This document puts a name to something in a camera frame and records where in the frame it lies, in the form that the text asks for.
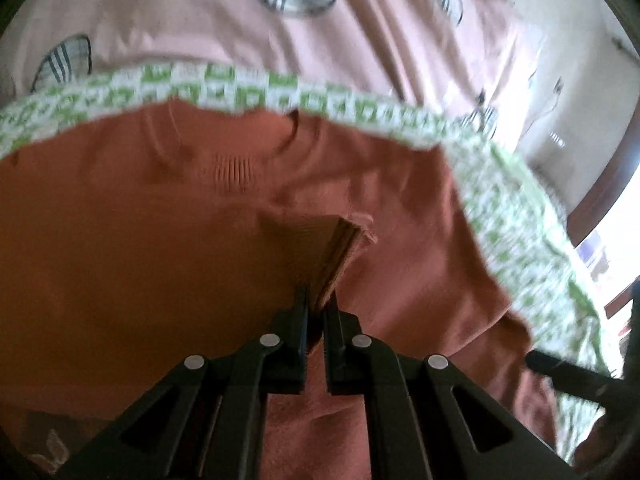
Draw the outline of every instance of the orange sweater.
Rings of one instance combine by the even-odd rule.
[[[552,394],[524,367],[529,335],[439,149],[170,101],[0,161],[0,207],[5,406],[114,418],[185,356],[263,333],[311,283],[316,311],[336,288],[366,333],[451,356],[554,444]],[[264,478],[369,475],[364,407],[326,393],[320,347],[306,394],[271,399]]]

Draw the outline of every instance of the silver screw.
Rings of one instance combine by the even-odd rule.
[[[190,355],[184,360],[184,365],[189,370],[198,370],[204,366],[204,357],[201,355]]]
[[[431,368],[435,368],[436,370],[444,370],[447,366],[449,366],[449,361],[444,355],[432,355],[427,359],[429,366]]]
[[[268,348],[277,346],[279,342],[280,342],[280,338],[278,337],[277,334],[264,334],[260,338],[260,344],[262,346],[267,346]]]
[[[368,335],[359,334],[353,336],[351,340],[351,344],[353,344],[356,348],[368,348],[371,346],[371,338]]]

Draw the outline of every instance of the bedding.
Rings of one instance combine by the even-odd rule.
[[[0,39],[0,88],[7,102],[43,75],[167,58],[295,73],[448,118],[480,109],[509,149],[536,64],[506,0],[26,0]]]
[[[300,108],[421,149],[441,144],[490,272],[539,348],[607,372],[620,368],[614,335],[594,307],[593,283],[524,162],[460,121],[387,97],[223,64],[155,63],[93,75],[21,99],[0,112],[0,156],[75,124],[178,96],[242,112]],[[558,396],[558,453],[570,460],[597,407]]]

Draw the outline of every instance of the wall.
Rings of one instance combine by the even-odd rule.
[[[555,102],[553,113],[523,133],[518,151],[538,166],[573,209],[613,155],[640,95],[640,68],[611,43],[602,0],[513,0],[545,34],[526,125]],[[564,142],[551,141],[555,133]]]

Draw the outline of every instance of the ribbed neckline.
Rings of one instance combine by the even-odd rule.
[[[282,147],[267,155],[229,155],[216,151],[216,136],[228,132],[216,131],[214,126],[216,118],[228,119],[229,114],[198,108],[179,99],[171,99],[154,108],[148,109],[146,121],[162,160],[184,178],[229,192],[263,190],[293,177],[317,147],[321,131],[317,120],[295,110],[289,114],[293,130],[283,132],[282,140],[285,142]],[[181,131],[184,126],[178,122],[178,110],[180,114],[203,114],[206,119],[210,117],[213,129],[209,143],[194,147],[182,142]],[[275,115],[263,108],[247,113],[265,114],[265,117]],[[243,117],[238,115],[236,120],[242,121]],[[255,126],[251,127],[256,131],[248,132],[250,137],[262,133]]]

